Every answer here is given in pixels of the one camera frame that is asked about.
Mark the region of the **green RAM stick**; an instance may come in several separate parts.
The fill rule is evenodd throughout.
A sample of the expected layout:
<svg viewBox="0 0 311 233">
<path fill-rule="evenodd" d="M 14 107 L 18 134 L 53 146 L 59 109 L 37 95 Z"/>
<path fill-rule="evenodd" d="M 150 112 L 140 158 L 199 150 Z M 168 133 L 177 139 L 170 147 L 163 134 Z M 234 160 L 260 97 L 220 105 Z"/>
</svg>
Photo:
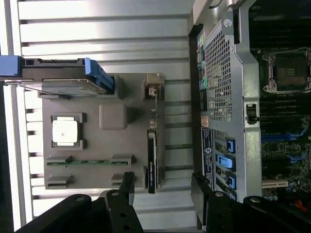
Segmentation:
<svg viewBox="0 0 311 233">
<path fill-rule="evenodd" d="M 127 161 L 111 161 L 111 160 L 68 160 L 61 162 L 47 162 L 49 166 L 81 166 L 81 165 L 129 165 Z"/>
</svg>

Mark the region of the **grey plastic parts rack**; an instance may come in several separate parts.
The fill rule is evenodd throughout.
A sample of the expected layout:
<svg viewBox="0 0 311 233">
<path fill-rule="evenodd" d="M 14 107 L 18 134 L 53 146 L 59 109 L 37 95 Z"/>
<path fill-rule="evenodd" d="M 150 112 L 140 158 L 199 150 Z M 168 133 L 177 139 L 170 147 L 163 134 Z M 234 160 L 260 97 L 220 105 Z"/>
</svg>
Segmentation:
<svg viewBox="0 0 311 233">
<path fill-rule="evenodd" d="M 134 173 L 135 186 L 146 184 L 150 103 L 142 99 L 147 74 L 115 76 L 115 93 L 68 100 L 42 101 L 44 182 L 47 189 L 117 188 L 125 172 Z M 78 142 L 57 146 L 52 141 L 52 121 L 74 117 Z M 127 161 L 129 165 L 49 166 L 68 160 Z"/>
</svg>

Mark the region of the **white expansion slot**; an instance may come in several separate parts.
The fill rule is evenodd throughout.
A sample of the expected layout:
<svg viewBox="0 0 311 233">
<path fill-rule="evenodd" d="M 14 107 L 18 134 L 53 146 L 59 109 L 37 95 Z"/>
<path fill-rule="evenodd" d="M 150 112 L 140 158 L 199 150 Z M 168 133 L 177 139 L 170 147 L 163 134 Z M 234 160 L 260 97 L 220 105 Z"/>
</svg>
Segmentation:
<svg viewBox="0 0 311 233">
<path fill-rule="evenodd" d="M 284 188 L 284 187 L 288 187 L 287 180 L 263 180 L 262 181 L 262 189 Z"/>
</svg>

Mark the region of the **green motherboard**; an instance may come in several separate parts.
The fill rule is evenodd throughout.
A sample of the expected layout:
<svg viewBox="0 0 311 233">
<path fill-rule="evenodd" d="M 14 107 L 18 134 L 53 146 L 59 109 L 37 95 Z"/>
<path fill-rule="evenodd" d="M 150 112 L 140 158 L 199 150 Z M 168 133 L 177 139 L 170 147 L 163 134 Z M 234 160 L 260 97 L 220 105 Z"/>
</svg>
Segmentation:
<svg viewBox="0 0 311 233">
<path fill-rule="evenodd" d="M 288 187 L 263 189 L 262 195 L 273 201 L 311 203 L 311 92 L 278 95 L 263 91 L 267 85 L 268 71 L 262 55 L 295 49 L 253 51 L 259 64 L 261 137 L 298 133 L 307 129 L 295 141 L 261 141 L 262 181 L 288 181 Z"/>
</svg>

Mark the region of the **silver CPU chip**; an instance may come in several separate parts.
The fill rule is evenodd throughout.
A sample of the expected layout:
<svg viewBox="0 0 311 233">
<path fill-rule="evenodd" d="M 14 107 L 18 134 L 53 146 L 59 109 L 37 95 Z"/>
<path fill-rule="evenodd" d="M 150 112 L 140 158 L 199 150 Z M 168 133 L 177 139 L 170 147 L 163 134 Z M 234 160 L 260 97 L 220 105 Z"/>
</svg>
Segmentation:
<svg viewBox="0 0 311 233">
<path fill-rule="evenodd" d="M 52 121 L 52 141 L 57 146 L 74 146 L 78 142 L 78 122 L 74 117 L 57 116 Z"/>
</svg>

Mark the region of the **blue expansion slot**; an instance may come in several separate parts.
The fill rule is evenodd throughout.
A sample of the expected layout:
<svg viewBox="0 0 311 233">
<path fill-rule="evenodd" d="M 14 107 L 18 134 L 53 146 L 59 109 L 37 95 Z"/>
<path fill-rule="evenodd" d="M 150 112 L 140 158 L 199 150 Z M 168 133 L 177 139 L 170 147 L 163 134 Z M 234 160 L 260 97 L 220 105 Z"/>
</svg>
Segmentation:
<svg viewBox="0 0 311 233">
<path fill-rule="evenodd" d="M 303 136 L 307 129 L 302 129 L 298 133 L 285 133 L 285 134 L 275 134 L 275 135 L 263 135 L 261 137 L 262 142 L 269 141 L 295 141 L 297 138 Z"/>
</svg>

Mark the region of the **dark grey PC case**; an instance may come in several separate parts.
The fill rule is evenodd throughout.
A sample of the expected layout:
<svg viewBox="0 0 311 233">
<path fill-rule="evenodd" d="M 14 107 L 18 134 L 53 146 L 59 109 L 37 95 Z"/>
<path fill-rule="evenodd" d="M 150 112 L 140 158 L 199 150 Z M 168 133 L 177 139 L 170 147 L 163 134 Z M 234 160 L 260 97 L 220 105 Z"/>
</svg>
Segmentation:
<svg viewBox="0 0 311 233">
<path fill-rule="evenodd" d="M 188 33 L 194 170 L 236 201 L 263 197 L 253 51 L 311 47 L 311 0 L 194 0 Z M 268 201 L 311 216 L 311 203 Z"/>
</svg>

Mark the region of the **hard disk with blue caddy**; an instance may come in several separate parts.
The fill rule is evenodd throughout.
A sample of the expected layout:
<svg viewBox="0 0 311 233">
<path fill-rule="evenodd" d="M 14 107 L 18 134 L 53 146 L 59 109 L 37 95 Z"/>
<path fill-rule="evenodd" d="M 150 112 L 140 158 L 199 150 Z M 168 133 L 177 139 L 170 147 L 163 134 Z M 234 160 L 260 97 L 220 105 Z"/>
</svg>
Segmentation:
<svg viewBox="0 0 311 233">
<path fill-rule="evenodd" d="M 87 97 L 115 92 L 114 77 L 90 58 L 44 60 L 0 55 L 0 81 L 43 95 Z"/>
</svg>

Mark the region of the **CPU socket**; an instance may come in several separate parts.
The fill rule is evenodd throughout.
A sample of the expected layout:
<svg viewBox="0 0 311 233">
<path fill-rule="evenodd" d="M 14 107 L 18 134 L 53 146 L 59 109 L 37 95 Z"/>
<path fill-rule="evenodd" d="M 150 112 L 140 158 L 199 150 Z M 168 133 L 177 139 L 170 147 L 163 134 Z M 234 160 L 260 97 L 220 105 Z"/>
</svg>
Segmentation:
<svg viewBox="0 0 311 233">
<path fill-rule="evenodd" d="M 274 51 L 262 55 L 267 64 L 267 85 L 270 94 L 311 92 L 311 47 Z"/>
</svg>

